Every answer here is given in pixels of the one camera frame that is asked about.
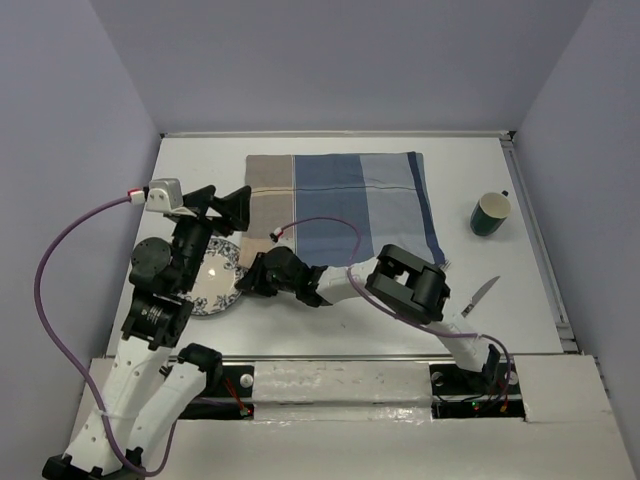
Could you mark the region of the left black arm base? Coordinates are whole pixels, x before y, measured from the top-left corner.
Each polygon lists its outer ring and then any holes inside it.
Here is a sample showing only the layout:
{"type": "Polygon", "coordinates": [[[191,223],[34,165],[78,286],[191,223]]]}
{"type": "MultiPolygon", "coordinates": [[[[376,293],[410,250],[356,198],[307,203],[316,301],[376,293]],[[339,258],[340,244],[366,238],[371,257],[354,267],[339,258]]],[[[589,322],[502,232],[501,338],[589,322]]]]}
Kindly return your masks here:
{"type": "Polygon", "coordinates": [[[252,386],[241,385],[243,375],[253,376],[247,365],[225,367],[223,355],[214,349],[189,344],[181,349],[175,366],[193,364],[205,375],[204,389],[185,407],[180,420],[252,420],[252,386]]]}

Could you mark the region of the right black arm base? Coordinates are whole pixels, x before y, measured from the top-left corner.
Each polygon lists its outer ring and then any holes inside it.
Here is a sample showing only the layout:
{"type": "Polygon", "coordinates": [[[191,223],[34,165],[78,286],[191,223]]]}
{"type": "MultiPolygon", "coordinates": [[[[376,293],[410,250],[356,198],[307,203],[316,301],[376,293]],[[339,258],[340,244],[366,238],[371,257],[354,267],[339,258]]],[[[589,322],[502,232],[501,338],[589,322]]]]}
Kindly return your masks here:
{"type": "Polygon", "coordinates": [[[526,416],[514,365],[507,372],[506,363],[501,363],[491,384],[484,384],[481,377],[462,371],[454,363],[431,364],[429,373],[434,419],[524,419],[526,416]]]}

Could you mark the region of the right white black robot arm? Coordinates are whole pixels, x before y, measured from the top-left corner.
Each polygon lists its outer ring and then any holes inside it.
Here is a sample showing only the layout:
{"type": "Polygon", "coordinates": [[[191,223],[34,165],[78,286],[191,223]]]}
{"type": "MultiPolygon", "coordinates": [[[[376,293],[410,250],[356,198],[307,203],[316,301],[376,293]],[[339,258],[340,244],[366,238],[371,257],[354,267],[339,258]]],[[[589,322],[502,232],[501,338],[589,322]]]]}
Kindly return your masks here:
{"type": "Polygon", "coordinates": [[[450,288],[444,271],[398,246],[386,245],[376,257],[340,267],[309,266],[290,248],[275,247],[256,255],[235,288],[262,297],[287,292],[313,308],[360,297],[392,318],[436,336],[452,355],[468,390],[482,392],[496,384],[502,344],[475,329],[465,312],[447,316],[450,288]]]}

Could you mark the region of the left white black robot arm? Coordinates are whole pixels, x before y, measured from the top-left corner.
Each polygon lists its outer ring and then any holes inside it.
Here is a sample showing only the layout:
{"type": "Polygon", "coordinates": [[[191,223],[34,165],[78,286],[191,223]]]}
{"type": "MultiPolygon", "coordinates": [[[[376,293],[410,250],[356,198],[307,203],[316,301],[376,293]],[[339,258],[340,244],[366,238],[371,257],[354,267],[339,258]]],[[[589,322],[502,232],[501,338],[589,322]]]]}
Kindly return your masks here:
{"type": "Polygon", "coordinates": [[[73,222],[122,204],[142,205],[174,222],[170,240],[142,240],[131,254],[129,281],[134,290],[122,325],[110,373],[102,387],[54,332],[42,303],[44,268],[54,247],[45,251],[34,279],[34,303],[56,347],[85,379],[94,407],[65,451],[49,458],[46,479],[144,479],[160,467],[149,460],[159,444],[171,444],[177,420],[200,394],[215,392],[223,376],[222,356],[190,344],[167,375],[161,375],[193,310],[188,299],[209,241],[247,231],[251,189],[243,186],[218,197],[209,185],[184,194],[176,179],[160,179],[130,190],[73,222]]]}

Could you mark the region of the blue beige checked cloth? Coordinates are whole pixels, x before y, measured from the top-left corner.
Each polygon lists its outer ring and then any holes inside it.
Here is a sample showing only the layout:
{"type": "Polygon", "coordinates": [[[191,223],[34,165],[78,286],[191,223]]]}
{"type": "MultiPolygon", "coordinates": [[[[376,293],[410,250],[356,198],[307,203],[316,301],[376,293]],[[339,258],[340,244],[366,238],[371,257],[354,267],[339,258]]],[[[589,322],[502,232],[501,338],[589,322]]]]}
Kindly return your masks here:
{"type": "Polygon", "coordinates": [[[446,262],[418,152],[250,155],[245,182],[252,198],[243,267],[275,247],[277,228],[281,244],[310,265],[362,262],[386,244],[446,262]]]}

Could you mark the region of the blue floral white plate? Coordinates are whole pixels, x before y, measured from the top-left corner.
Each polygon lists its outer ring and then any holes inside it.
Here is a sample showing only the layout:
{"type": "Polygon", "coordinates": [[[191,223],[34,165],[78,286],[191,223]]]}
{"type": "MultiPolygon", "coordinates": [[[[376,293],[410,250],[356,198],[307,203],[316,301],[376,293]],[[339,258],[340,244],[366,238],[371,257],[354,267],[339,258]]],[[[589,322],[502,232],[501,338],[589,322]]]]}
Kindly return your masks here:
{"type": "Polygon", "coordinates": [[[246,269],[239,264],[240,249],[223,238],[211,238],[205,250],[194,286],[187,296],[193,303],[192,315],[208,317],[235,303],[241,292],[236,283],[246,269]]]}

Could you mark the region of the dark green white mug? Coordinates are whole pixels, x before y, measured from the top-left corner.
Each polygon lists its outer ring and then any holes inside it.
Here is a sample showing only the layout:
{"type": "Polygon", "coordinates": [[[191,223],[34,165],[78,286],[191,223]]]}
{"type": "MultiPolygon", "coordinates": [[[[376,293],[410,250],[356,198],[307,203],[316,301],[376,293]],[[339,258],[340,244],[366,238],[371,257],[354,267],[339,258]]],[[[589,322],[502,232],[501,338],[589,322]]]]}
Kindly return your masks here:
{"type": "Polygon", "coordinates": [[[471,231],[481,237],[494,234],[509,217],[511,210],[507,191],[484,194],[471,214],[469,222],[471,231]]]}

